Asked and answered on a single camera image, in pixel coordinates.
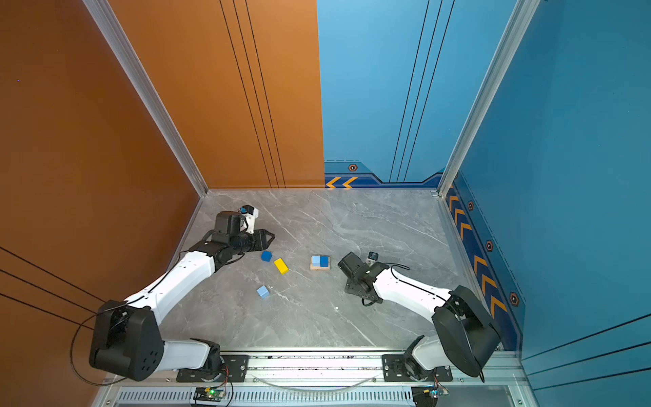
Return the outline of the natural wood block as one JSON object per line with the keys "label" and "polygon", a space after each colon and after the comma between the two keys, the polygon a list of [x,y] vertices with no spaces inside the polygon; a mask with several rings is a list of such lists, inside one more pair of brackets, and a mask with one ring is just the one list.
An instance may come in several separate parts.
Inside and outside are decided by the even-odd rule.
{"label": "natural wood block", "polygon": [[310,259],[312,271],[327,271],[331,267],[330,257],[327,255],[313,255]]}

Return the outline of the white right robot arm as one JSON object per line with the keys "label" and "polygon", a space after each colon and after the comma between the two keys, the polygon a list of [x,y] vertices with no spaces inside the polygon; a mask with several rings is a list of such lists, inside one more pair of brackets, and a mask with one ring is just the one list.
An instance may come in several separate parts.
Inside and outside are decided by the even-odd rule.
{"label": "white right robot arm", "polygon": [[425,381],[438,368],[453,366],[466,376],[485,380],[484,367],[502,342],[502,332],[485,305],[465,286],[436,288],[398,271],[396,263],[369,263],[357,256],[342,259],[345,292],[364,306],[393,302],[432,323],[435,337],[420,335],[403,354],[410,379]]}

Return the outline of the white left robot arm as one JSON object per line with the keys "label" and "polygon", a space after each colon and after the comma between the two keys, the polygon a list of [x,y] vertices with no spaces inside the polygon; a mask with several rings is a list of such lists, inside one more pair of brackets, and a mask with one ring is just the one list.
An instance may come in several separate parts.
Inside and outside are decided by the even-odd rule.
{"label": "white left robot arm", "polygon": [[166,340],[159,325],[201,282],[245,254],[269,248],[275,236],[256,228],[258,216],[251,205],[218,213],[214,228],[163,276],[123,301],[104,303],[94,323],[90,366],[137,382],[158,371],[179,371],[205,382],[222,379],[219,344]]}

